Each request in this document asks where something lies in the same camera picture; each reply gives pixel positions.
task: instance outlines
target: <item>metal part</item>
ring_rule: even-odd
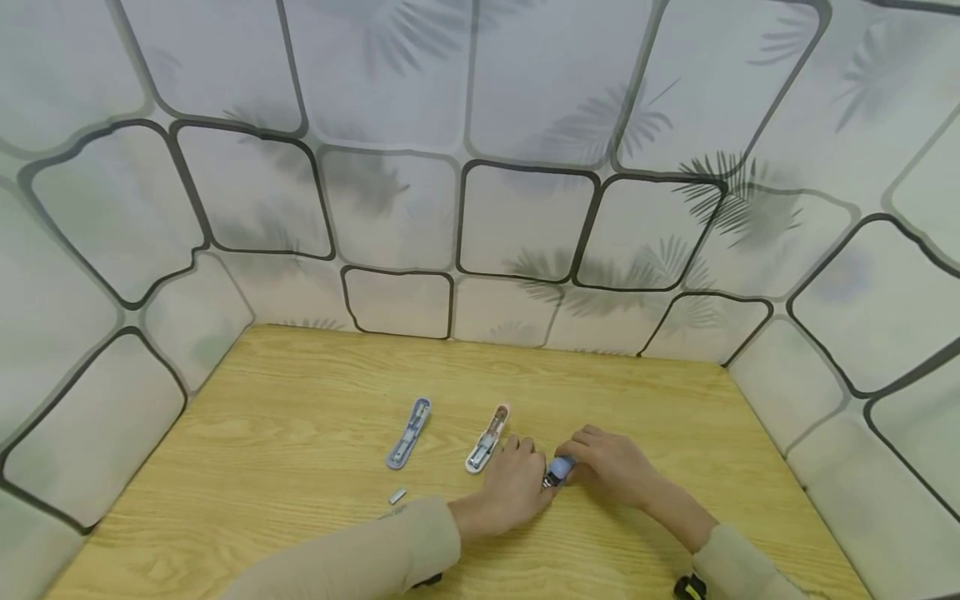
[[[572,456],[558,456],[553,459],[543,474],[542,485],[545,488],[558,488],[563,485],[576,464],[577,461]]]
[[[413,410],[410,411],[410,419],[407,420],[407,426],[403,430],[400,439],[394,445],[394,449],[387,455],[387,467],[398,469],[403,468],[410,458],[410,452],[414,449],[414,444],[420,437],[423,426],[430,416],[430,400],[426,398],[417,398],[414,402]]]
[[[403,488],[400,488],[399,490],[394,492],[394,495],[390,496],[390,505],[393,506],[397,504],[397,502],[400,501],[400,498],[402,498],[405,495],[407,495],[407,491],[404,490]]]
[[[493,453],[493,449],[496,447],[497,441],[500,439],[500,434],[503,432],[503,428],[507,424],[507,419],[510,418],[510,406],[507,404],[501,404],[496,407],[496,411],[493,413],[493,418],[490,420],[490,425],[487,426],[487,429],[480,434],[480,439],[477,440],[476,446],[473,447],[473,450],[467,456],[465,466],[467,471],[470,473],[479,473],[483,470],[483,467],[487,465],[487,462],[490,460],[490,456]]]

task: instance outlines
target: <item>person's left hand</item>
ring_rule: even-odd
[[[545,509],[559,489],[543,488],[546,457],[531,438],[501,442],[486,471],[480,492],[449,504],[461,540],[507,533]]]

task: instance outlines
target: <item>blue object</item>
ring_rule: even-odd
[[[414,449],[414,444],[420,437],[423,426],[426,425],[426,419],[430,416],[430,400],[426,398],[417,398],[414,402],[414,409],[410,411],[410,419],[407,421],[406,428],[403,429],[403,435],[396,442],[394,449],[387,455],[387,467],[392,469],[403,468],[410,458],[410,453]]]
[[[543,486],[556,488],[562,485],[576,464],[577,461],[572,456],[558,456],[553,459],[546,468],[546,474],[543,475]]]

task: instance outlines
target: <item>sleeve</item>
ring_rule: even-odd
[[[453,515],[441,498],[428,497],[275,554],[243,573],[221,600],[372,600],[402,593],[459,560]]]
[[[710,600],[803,600],[806,594],[777,571],[762,552],[724,524],[693,555],[693,571]]]

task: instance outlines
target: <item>wood grain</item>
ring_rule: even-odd
[[[433,414],[407,467],[384,458],[414,399]],[[714,365],[259,326],[136,475],[50,600],[209,599],[277,550],[480,485],[467,452],[497,403],[552,452],[586,422],[832,599],[864,588],[726,372]],[[564,489],[535,523],[469,548],[414,598],[669,598],[690,569],[649,518]]]

